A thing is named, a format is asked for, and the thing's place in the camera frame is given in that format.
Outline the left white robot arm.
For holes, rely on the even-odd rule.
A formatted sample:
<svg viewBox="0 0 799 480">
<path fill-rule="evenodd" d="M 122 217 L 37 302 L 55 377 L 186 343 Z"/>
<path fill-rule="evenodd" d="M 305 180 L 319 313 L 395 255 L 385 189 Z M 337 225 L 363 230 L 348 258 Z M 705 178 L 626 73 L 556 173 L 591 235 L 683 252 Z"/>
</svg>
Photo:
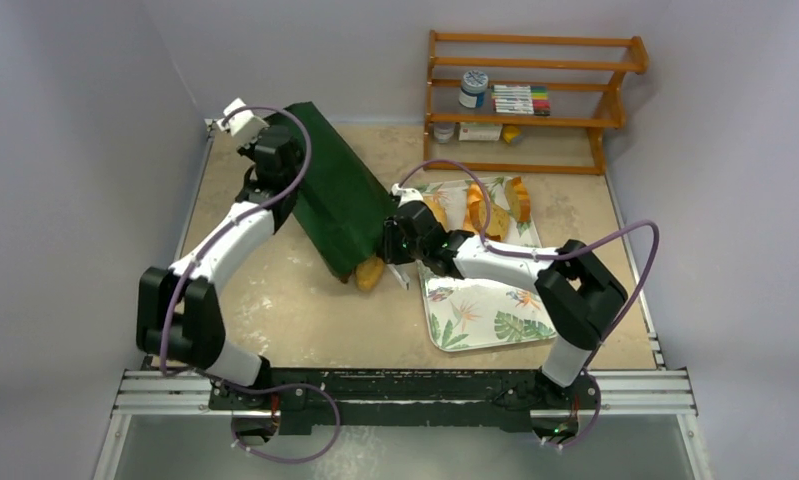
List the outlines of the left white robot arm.
<svg viewBox="0 0 799 480">
<path fill-rule="evenodd" d="M 271 364 L 231 340 L 219 295 L 290 217 L 297 193 L 283 191 L 299 174 L 305 148 L 288 127 L 275 125 L 238 152 L 252 164 L 224 219 L 185 257 L 141 275 L 136 345 L 161 362 L 175 360 L 235 384 L 235 397 L 259 409 L 272 399 Z"/>
</svg>

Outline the yellow fake bread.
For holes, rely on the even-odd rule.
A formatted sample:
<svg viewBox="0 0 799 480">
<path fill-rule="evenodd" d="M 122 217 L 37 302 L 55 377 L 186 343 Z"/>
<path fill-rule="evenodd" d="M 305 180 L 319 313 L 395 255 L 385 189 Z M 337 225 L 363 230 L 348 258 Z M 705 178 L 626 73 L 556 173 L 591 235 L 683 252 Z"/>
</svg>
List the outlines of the yellow fake bread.
<svg viewBox="0 0 799 480">
<path fill-rule="evenodd" d="M 448 217 L 445 208 L 433 197 L 424 197 L 424 203 L 431 210 L 435 220 L 445 229 L 448 229 Z"/>
</svg>

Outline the small oval bread roll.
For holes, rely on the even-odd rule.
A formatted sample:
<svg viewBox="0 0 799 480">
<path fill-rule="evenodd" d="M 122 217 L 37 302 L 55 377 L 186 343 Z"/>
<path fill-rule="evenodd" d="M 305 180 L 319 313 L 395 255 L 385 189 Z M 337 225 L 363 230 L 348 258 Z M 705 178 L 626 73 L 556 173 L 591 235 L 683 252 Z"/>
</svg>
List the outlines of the small oval bread roll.
<svg viewBox="0 0 799 480">
<path fill-rule="evenodd" d="M 370 292 L 380 282 L 385 270 L 384 261 L 372 256 L 355 267 L 355 284 L 359 291 Z"/>
</svg>

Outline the fake baguette bread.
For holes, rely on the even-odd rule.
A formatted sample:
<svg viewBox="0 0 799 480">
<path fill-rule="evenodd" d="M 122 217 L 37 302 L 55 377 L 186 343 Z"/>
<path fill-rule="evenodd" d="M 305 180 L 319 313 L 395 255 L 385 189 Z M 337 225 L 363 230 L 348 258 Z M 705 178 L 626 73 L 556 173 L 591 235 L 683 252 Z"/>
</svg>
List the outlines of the fake baguette bread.
<svg viewBox="0 0 799 480">
<path fill-rule="evenodd" d="M 478 233 L 486 221 L 488 210 L 492 210 L 489 194 L 478 183 L 470 183 L 466 194 L 463 229 Z"/>
</svg>

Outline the brown speckled bread slice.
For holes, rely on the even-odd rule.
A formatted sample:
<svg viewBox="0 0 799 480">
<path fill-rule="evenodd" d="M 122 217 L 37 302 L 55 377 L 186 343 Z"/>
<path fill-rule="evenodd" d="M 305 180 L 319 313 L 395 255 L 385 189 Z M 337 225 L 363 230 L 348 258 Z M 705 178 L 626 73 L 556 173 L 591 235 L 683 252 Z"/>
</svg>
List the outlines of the brown speckled bread slice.
<svg viewBox="0 0 799 480">
<path fill-rule="evenodd" d="M 495 203 L 490 205 L 490 213 L 492 217 L 485 228 L 485 236 L 493 241 L 501 241 L 509 232 L 511 217 L 506 210 Z M 481 200 L 475 210 L 473 225 L 477 230 L 480 230 L 486 221 L 487 203 Z"/>
</svg>

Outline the metal tongs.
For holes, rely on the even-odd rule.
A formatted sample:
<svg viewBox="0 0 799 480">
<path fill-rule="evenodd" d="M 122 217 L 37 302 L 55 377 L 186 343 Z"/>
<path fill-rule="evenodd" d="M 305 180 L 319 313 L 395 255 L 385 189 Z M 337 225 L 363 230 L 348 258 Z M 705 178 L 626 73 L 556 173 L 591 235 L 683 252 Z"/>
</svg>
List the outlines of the metal tongs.
<svg viewBox="0 0 799 480">
<path fill-rule="evenodd" d="M 395 264 L 387 264 L 386 267 L 400 284 L 400 286 L 404 290 L 408 291 L 410 289 L 411 280 L 405 269 L 402 266 Z"/>
</svg>

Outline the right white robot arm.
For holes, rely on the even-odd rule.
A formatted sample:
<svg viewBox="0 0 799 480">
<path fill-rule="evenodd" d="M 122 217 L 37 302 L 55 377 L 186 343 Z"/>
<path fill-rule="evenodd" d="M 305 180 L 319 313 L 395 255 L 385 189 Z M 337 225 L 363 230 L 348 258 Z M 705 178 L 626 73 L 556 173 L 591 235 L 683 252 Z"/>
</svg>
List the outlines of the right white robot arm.
<svg viewBox="0 0 799 480">
<path fill-rule="evenodd" d="M 434 274 L 489 280 L 534 292 L 558 337 L 536 381 L 539 399 L 559 407 L 601 342 L 630 308 L 630 296 L 592 249 L 576 240 L 553 250 L 509 247 L 481 233 L 447 230 L 421 200 L 401 202 L 383 223 L 379 256 L 388 264 L 418 261 Z"/>
</svg>

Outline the green paper bag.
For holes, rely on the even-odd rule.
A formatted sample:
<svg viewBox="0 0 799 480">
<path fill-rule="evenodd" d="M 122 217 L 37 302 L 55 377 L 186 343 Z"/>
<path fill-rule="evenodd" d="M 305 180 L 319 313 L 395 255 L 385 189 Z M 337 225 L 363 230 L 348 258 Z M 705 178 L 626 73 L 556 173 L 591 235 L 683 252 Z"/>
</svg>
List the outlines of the green paper bag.
<svg viewBox="0 0 799 480">
<path fill-rule="evenodd" d="M 311 164 L 293 214 L 329 272 L 345 282 L 376 254 L 383 223 L 395 212 L 390 194 L 312 102 L 285 108 L 307 129 Z"/>
</svg>

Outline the leaf pattern serving tray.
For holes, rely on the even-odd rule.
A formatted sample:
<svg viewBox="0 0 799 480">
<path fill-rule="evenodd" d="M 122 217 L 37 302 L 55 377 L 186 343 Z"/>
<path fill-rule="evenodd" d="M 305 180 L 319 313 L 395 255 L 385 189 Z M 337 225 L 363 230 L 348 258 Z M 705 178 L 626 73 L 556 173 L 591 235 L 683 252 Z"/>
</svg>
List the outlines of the leaf pattern serving tray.
<svg viewBox="0 0 799 480">
<path fill-rule="evenodd" d="M 530 219 L 519 223 L 509 211 L 504 183 L 513 177 L 484 178 L 490 200 L 506 210 L 510 229 L 501 240 L 539 248 L 537 229 Z M 421 184 L 423 197 L 433 197 L 446 210 L 448 229 L 463 227 L 466 194 L 473 180 Z M 417 264 L 429 336 L 442 351 L 458 352 L 535 341 L 550 341 L 557 332 L 538 295 L 492 280 L 458 280 L 435 275 Z"/>
</svg>

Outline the orange fake bread slice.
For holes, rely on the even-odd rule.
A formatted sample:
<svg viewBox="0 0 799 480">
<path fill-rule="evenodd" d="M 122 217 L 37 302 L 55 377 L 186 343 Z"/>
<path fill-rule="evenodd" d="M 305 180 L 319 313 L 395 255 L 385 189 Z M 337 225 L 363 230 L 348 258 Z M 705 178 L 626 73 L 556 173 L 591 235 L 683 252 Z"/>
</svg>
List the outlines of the orange fake bread slice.
<svg viewBox="0 0 799 480">
<path fill-rule="evenodd" d="M 521 177 L 513 177 L 504 183 L 505 199 L 511 216 L 516 222 L 523 223 L 531 219 L 531 201 L 527 188 Z"/>
</svg>

